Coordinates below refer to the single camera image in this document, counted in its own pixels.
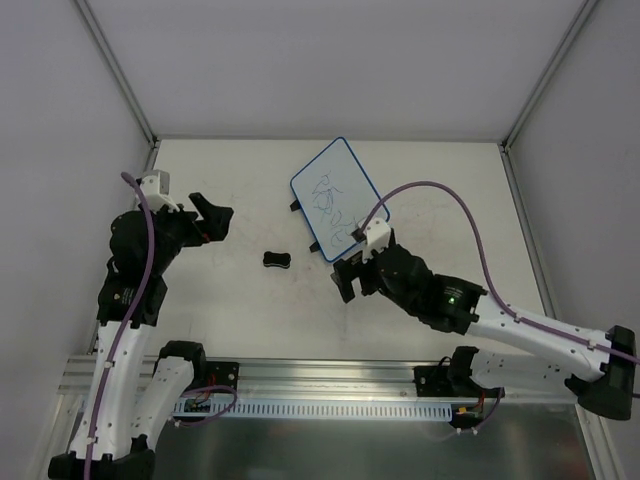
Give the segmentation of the black whiteboard eraser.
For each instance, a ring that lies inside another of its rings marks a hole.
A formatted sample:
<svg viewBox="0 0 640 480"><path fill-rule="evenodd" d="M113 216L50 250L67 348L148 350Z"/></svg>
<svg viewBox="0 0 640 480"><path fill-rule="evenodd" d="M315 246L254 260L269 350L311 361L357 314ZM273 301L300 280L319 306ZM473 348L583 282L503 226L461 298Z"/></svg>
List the black whiteboard eraser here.
<svg viewBox="0 0 640 480"><path fill-rule="evenodd" d="M265 268L289 269L291 266L291 254L287 252L265 251L262 264Z"/></svg>

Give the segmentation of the blue framed whiteboard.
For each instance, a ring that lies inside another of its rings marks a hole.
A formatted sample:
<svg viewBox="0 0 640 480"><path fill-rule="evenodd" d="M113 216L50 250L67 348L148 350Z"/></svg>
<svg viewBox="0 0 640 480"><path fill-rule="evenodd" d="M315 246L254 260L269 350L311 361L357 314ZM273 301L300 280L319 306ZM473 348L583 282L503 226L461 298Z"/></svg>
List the blue framed whiteboard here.
<svg viewBox="0 0 640 480"><path fill-rule="evenodd" d="M289 182L316 250L333 263L356 247L352 233L381 195L343 137L330 142Z"/></svg>

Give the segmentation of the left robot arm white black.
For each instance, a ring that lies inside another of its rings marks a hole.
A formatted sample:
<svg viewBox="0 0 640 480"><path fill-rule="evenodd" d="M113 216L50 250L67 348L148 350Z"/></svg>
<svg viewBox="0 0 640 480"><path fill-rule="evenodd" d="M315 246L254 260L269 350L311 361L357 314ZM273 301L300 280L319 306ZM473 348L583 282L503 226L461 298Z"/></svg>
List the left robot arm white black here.
<svg viewBox="0 0 640 480"><path fill-rule="evenodd" d="M147 343L168 287L163 274L184 248L220 242L234 211L190 194L194 210L150 199L110 226L107 275L98 295L97 358L84 414L66 452L48 466L51 479L149 479L156 445L179 397L208 381L204 347L173 340L159 352L140 392Z"/></svg>

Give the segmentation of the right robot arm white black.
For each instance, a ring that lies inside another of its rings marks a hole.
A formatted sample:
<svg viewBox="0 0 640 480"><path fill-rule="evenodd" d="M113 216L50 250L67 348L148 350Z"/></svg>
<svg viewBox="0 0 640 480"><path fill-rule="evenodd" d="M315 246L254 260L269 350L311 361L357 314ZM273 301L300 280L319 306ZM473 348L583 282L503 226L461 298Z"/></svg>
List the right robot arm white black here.
<svg viewBox="0 0 640 480"><path fill-rule="evenodd" d="M471 335L521 350L509 356L462 346L450 357L447 381L459 395L476 389L515 387L569 392L587 411L626 421L632 413L635 334L615 325L606 331L532 315L498 300L484 287L433 273L423 259L393 245L370 259L357 253L333 266L342 300L380 294L422 324L442 333Z"/></svg>

